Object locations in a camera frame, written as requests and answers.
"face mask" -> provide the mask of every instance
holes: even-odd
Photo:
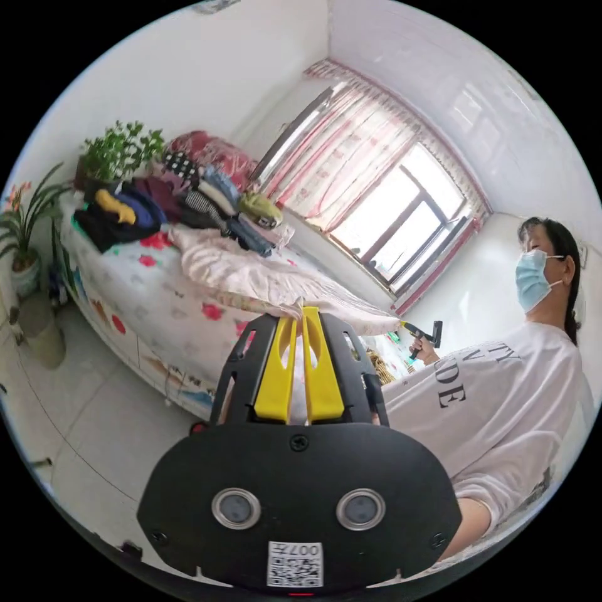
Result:
[[[533,249],[520,256],[516,266],[516,289],[519,296],[520,306],[528,314],[537,304],[541,303],[552,290],[552,287],[560,284],[550,284],[544,275],[544,268],[548,259],[563,259],[564,255],[546,255],[540,249]]]

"woman's arm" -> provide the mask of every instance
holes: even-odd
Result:
[[[461,552],[481,539],[491,524],[491,512],[482,502],[466,497],[458,500],[458,505],[462,522],[439,561]]]

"white t-shirt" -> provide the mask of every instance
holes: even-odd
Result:
[[[554,326],[527,322],[383,387],[389,422],[427,447],[491,531],[550,466],[582,391],[581,355]]]

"window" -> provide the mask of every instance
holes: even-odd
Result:
[[[468,217],[463,208],[456,185],[416,144],[332,237],[399,293],[453,239]]]

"floral bedsheet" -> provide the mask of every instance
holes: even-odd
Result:
[[[77,266],[75,280],[81,296],[90,297],[87,301],[93,311],[118,333],[135,332],[140,361],[141,349],[145,347],[147,355],[152,356],[147,358],[149,362],[162,362],[175,367],[180,375],[193,375],[195,387],[183,391],[187,401],[184,407],[201,404],[203,411],[194,413],[207,415],[232,347],[247,323],[258,314],[224,307],[210,299],[201,301],[199,311],[196,285],[182,273],[180,251],[171,245],[164,232],[143,241],[117,245],[101,255],[74,227],[72,216],[78,205],[75,200],[64,203],[60,236],[70,261]],[[309,258],[291,249],[274,252],[268,261],[289,262],[307,272],[318,273]],[[110,307],[114,314],[109,315],[104,306]],[[397,351],[391,341],[385,336],[371,339],[382,339],[379,350],[386,350],[389,369],[402,365],[392,359],[397,357]],[[295,423],[303,423],[306,415],[302,363],[302,341],[298,338],[291,412]],[[400,378],[403,373],[395,375]],[[177,386],[177,378],[165,374],[166,387]],[[173,401],[180,403],[177,397]]]

